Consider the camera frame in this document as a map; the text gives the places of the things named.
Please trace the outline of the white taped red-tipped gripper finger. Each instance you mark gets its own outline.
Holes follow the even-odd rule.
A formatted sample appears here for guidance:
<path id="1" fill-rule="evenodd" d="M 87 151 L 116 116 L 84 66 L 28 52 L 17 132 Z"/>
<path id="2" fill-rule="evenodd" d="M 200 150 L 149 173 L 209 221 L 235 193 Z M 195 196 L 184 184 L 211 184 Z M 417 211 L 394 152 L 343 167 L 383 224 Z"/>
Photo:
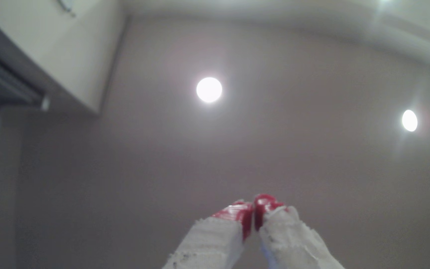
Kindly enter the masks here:
<path id="1" fill-rule="evenodd" d="M 163 269 L 232 269 L 251 233 L 253 203 L 236 201 L 194 223 Z"/>
<path id="2" fill-rule="evenodd" d="M 269 269 L 343 269 L 315 229 L 304 223 L 294 206 L 268 194 L 254 199 L 255 230 Z"/>

